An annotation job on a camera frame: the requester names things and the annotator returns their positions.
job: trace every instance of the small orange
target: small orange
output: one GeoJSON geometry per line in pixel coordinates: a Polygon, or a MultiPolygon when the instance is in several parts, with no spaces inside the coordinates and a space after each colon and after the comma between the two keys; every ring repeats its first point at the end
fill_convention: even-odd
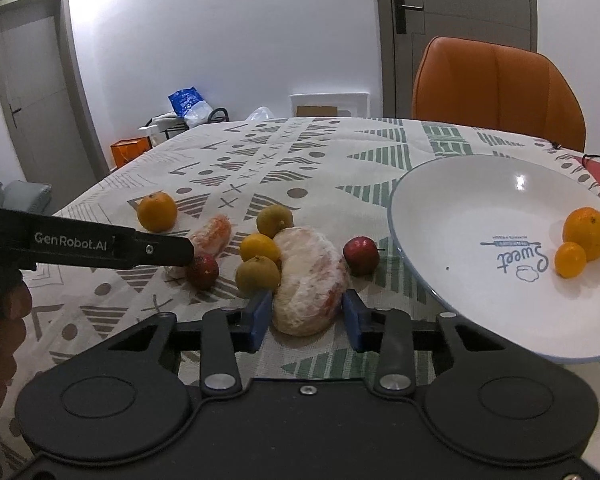
{"type": "Polygon", "coordinates": [[[176,203],[163,191],[145,196],[138,205],[138,221],[152,233],[168,231],[175,225],[176,218],[176,203]]]}
{"type": "Polygon", "coordinates": [[[280,259],[280,249],[268,236],[254,233],[240,243],[240,257],[243,262],[248,262],[255,256],[264,256],[272,262],[276,262],[280,259]]]}
{"type": "Polygon", "coordinates": [[[586,252],[586,260],[600,257],[600,212],[592,207],[581,207],[566,217],[562,230],[563,242],[575,242],[586,252]]]}
{"type": "Polygon", "coordinates": [[[574,278],[586,267],[586,252],[574,242],[565,242],[555,253],[553,263],[562,278],[574,278]]]}

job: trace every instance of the plate rim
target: plate rim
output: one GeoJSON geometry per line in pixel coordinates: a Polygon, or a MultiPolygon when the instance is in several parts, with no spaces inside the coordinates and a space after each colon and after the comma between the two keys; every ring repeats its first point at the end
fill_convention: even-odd
{"type": "MultiPolygon", "coordinates": [[[[469,158],[472,156],[487,156],[487,157],[492,157],[493,155],[489,155],[488,153],[472,153],[471,155],[458,155],[462,158],[469,158]]],[[[406,252],[404,251],[404,249],[402,248],[402,245],[400,244],[400,241],[397,239],[397,236],[395,234],[395,228],[393,226],[393,198],[395,195],[395,190],[398,189],[398,187],[400,186],[402,180],[404,180],[404,177],[406,177],[407,175],[412,174],[414,171],[417,170],[417,168],[421,168],[422,166],[425,166],[426,164],[429,164],[431,162],[441,162],[442,160],[447,160],[449,158],[456,158],[456,156],[445,156],[444,158],[432,158],[431,160],[427,160],[425,162],[423,162],[422,164],[418,164],[415,168],[412,168],[410,171],[407,171],[404,175],[402,175],[400,177],[400,179],[397,181],[397,183],[395,184],[395,186],[393,187],[393,189],[391,190],[391,194],[389,195],[389,206],[387,207],[387,218],[389,221],[389,233],[391,234],[391,239],[395,245],[395,247],[398,250],[398,254],[400,255],[400,258],[402,259],[402,261],[405,263],[406,266],[409,267],[409,269],[411,270],[411,272],[413,273],[413,275],[416,277],[416,279],[421,283],[422,286],[424,286],[424,288],[427,290],[427,292],[429,294],[431,294],[441,305],[442,307],[444,307],[447,311],[449,312],[453,312],[455,314],[457,314],[458,316],[462,316],[465,317],[461,312],[457,311],[455,308],[453,308],[451,306],[451,304],[446,301],[431,285],[429,282],[427,282],[427,280],[425,280],[422,275],[419,273],[419,271],[416,269],[416,267],[413,265],[413,263],[411,262],[411,260],[409,259],[409,257],[407,256],[406,252]]],[[[523,158],[516,158],[516,157],[510,157],[513,160],[519,160],[522,161],[526,164],[532,164],[533,166],[539,166],[540,168],[543,168],[544,170],[549,170],[549,171],[554,171],[555,173],[563,176],[564,178],[567,178],[569,180],[573,180],[572,178],[569,178],[568,176],[566,176],[563,173],[560,173],[560,171],[555,171],[551,168],[547,168],[546,166],[542,166],[541,164],[536,164],[535,162],[529,162],[529,160],[524,160],[523,158]]],[[[592,193],[593,196],[595,196],[598,200],[600,200],[600,197],[598,197],[595,193],[592,193]]],[[[468,317],[465,317],[466,319],[468,319],[470,322],[475,323],[474,321],[470,320],[468,317]]],[[[493,330],[490,330],[486,327],[483,327],[482,325],[479,325],[482,328],[484,328],[485,330],[488,330],[489,332],[493,332],[493,330]]],[[[521,345],[519,345],[518,343],[515,343],[513,341],[510,341],[511,343],[518,345],[521,348],[525,348],[521,345]]],[[[541,352],[536,352],[534,350],[530,350],[528,348],[525,348],[526,350],[528,350],[529,352],[533,352],[536,355],[539,355],[541,357],[544,357],[545,359],[548,359],[554,363],[557,364],[588,364],[588,363],[596,363],[596,362],[600,362],[600,355],[599,356],[595,356],[595,357],[575,357],[575,358],[567,358],[567,357],[559,357],[559,356],[554,356],[554,355],[550,355],[550,354],[543,354],[541,352]]]]}

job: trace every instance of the white plate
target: white plate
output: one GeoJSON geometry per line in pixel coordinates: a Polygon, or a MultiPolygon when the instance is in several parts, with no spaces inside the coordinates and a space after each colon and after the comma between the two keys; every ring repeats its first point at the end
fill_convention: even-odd
{"type": "Polygon", "coordinates": [[[446,308],[553,361],[581,363],[600,359],[600,258],[564,280],[553,257],[566,216],[584,206],[600,211],[600,199],[556,171],[454,156],[400,179],[389,227],[446,308]]]}

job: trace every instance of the orange bag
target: orange bag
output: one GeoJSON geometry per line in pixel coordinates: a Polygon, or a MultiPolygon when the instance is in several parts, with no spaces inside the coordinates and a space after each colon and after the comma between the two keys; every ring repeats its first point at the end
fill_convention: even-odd
{"type": "Polygon", "coordinates": [[[142,153],[148,152],[150,149],[151,142],[149,142],[149,137],[119,140],[115,144],[111,144],[111,153],[113,153],[113,160],[116,162],[118,169],[122,168],[127,162],[138,158],[142,153]]]}

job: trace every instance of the printed logo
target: printed logo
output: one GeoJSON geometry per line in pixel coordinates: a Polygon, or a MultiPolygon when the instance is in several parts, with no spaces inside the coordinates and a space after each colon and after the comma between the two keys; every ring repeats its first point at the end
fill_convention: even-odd
{"type": "Polygon", "coordinates": [[[51,236],[45,235],[38,231],[33,235],[33,240],[37,244],[54,245],[59,247],[69,247],[75,249],[90,249],[92,251],[107,251],[107,245],[109,242],[106,240],[80,240],[80,238],[73,236],[51,236]]]}
{"type": "Polygon", "coordinates": [[[498,248],[496,268],[509,274],[513,272],[509,267],[513,267],[515,276],[523,282],[539,280],[542,272],[548,269],[548,258],[541,251],[542,243],[529,242],[526,236],[494,236],[492,242],[480,242],[480,245],[498,248]]]}

